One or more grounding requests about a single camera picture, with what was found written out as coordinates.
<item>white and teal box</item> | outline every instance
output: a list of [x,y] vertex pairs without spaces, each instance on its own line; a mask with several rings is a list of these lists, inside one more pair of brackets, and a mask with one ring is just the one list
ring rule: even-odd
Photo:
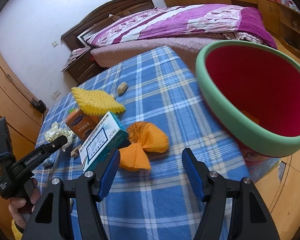
[[128,133],[119,118],[114,113],[107,112],[79,150],[83,171],[93,171],[127,137]]

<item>yellow sleeve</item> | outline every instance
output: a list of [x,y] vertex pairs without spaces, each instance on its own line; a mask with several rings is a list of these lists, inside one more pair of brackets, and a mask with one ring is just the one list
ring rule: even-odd
[[20,231],[18,230],[18,228],[16,227],[16,224],[15,224],[15,221],[14,220],[12,220],[12,226],[11,226],[11,228],[12,228],[12,232],[13,232],[13,234],[14,234],[14,238],[16,239],[16,240],[21,240],[21,238],[22,238],[22,233],[20,233]]

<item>headboard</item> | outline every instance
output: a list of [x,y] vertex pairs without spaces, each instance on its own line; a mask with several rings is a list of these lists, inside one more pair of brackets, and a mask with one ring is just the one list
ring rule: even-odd
[[61,36],[71,50],[87,46],[84,37],[96,33],[118,19],[153,9],[152,0],[113,0],[89,13],[81,22]]

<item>striped bedding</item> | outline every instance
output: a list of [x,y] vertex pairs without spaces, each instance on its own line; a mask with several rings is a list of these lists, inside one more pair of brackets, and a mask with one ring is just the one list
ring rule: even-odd
[[262,23],[259,10],[224,4],[204,4],[155,8],[119,19],[112,25],[85,38],[97,48],[127,41],[163,37],[204,36],[246,40],[277,49]]

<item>human hand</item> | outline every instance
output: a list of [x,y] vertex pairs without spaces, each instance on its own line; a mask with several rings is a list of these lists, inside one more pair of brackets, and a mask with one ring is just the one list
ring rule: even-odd
[[[30,201],[32,204],[36,204],[41,196],[41,192],[38,189],[38,181],[35,178],[32,178],[32,184],[34,186],[32,196],[30,198]],[[11,197],[10,198],[10,204],[9,204],[9,211],[12,215],[13,219],[15,220],[16,224],[21,227],[22,229],[26,228],[27,222],[22,217],[22,215],[19,213],[18,209],[22,208],[26,205],[26,200],[24,198],[18,198],[18,197]]]

